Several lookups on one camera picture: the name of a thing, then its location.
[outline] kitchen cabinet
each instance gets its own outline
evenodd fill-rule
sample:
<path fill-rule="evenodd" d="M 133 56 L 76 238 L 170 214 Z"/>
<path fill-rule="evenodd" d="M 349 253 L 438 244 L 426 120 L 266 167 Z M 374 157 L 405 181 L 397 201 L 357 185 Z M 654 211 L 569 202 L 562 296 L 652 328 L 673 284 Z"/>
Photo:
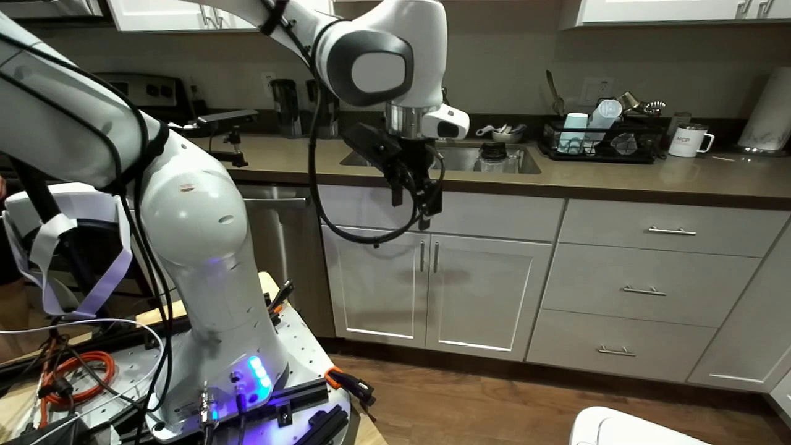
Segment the kitchen cabinet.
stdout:
<path fill-rule="evenodd" d="M 208 4 L 182 0 L 109 0 L 119 33 L 217 33 L 252 29 L 250 23 Z"/>
<path fill-rule="evenodd" d="M 768 392 L 791 368 L 791 229 L 778 238 L 690 384 Z"/>
<path fill-rule="evenodd" d="M 569 201 L 526 360 L 685 384 L 750 296 L 785 219 L 777 211 Z"/>
<path fill-rule="evenodd" d="M 521 360 L 548 255 L 548 242 L 432 234 L 428 349 Z"/>
<path fill-rule="evenodd" d="M 375 238 L 381 229 L 343 227 Z M 405 232 L 381 248 L 323 232 L 337 335 L 426 345 L 426 238 Z"/>
<path fill-rule="evenodd" d="M 323 244 L 338 335 L 525 358 L 552 244 L 405 232 L 368 248 L 326 227 Z"/>
<path fill-rule="evenodd" d="M 753 4 L 756 19 L 791 19 L 791 0 L 758 0 Z"/>
<path fill-rule="evenodd" d="M 735 23 L 751 19 L 751 7 L 753 0 L 569 0 L 563 28 Z"/>
<path fill-rule="evenodd" d="M 332 219 L 367 234 L 397 227 L 407 212 L 390 207 L 385 187 L 323 185 L 321 201 Z M 381 248 L 323 229 L 337 334 L 521 360 L 562 207 L 552 197 L 446 193 L 428 232 Z"/>

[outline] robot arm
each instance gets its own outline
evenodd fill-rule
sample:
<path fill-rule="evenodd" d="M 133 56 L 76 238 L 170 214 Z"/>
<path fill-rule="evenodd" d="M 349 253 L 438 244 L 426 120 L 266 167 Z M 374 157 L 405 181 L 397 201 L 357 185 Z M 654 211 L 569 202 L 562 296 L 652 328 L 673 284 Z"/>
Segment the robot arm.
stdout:
<path fill-rule="evenodd" d="M 260 25 L 341 101 L 385 101 L 389 131 L 357 125 L 345 141 L 390 181 L 430 190 L 426 201 L 438 196 L 423 187 L 430 185 L 430 143 L 459 139 L 469 123 L 468 114 L 442 104 L 448 29 L 438 0 L 383 0 L 354 23 L 315 13 L 310 0 L 201 3 Z M 237 385 L 228 377 L 234 364 L 257 364 L 257 384 L 266 391 L 291 377 L 294 356 L 261 306 L 244 202 L 217 160 L 2 13 L 0 104 L 2 154 L 56 181 L 117 185 L 135 202 L 133 214 L 149 234 L 144 244 L 151 244 L 144 255 L 165 270 L 189 306 L 190 335 L 172 352 L 172 377 L 156 381 L 165 441 L 195 432 L 195 389 L 211 389 L 217 406 L 234 401 Z"/>

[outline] wooden floor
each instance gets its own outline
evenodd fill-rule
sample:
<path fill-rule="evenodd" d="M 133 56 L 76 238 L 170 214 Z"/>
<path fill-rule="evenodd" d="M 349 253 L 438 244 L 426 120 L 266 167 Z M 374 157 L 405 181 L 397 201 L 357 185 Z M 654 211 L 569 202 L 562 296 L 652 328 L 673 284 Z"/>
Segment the wooden floor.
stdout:
<path fill-rule="evenodd" d="M 586 406 L 608 406 L 715 445 L 783 445 L 791 432 L 763 403 L 677 403 L 624 391 L 498 377 L 448 366 L 416 366 L 337 353 L 334 360 L 375 389 L 375 426 L 390 445 L 569 443 Z"/>

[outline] stainless steel dishwasher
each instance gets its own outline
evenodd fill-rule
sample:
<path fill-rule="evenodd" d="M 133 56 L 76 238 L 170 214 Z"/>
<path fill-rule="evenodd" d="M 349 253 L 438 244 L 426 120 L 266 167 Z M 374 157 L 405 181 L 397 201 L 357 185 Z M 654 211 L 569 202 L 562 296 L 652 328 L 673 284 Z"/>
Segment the stainless steel dishwasher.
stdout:
<path fill-rule="evenodd" d="M 317 335 L 334 335 L 317 206 L 310 187 L 237 185 L 248 206 L 257 270 L 294 282 L 291 303 Z"/>

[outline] wall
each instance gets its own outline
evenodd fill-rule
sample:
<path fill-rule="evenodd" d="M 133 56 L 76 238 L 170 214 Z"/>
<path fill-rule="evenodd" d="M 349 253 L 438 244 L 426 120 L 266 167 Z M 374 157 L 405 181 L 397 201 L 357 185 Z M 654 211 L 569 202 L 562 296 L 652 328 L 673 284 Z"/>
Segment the wall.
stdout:
<path fill-rule="evenodd" d="M 449 101 L 479 114 L 548 114 L 544 70 L 562 94 L 586 77 L 611 77 L 614 91 L 663 98 L 695 117 L 750 117 L 761 77 L 791 65 L 791 25 L 559 29 L 556 0 L 448 3 Z M 297 60 L 257 34 L 119 34 L 111 28 L 34 28 L 90 70 L 177 73 L 216 109 L 273 109 L 266 77 L 307 80 Z"/>

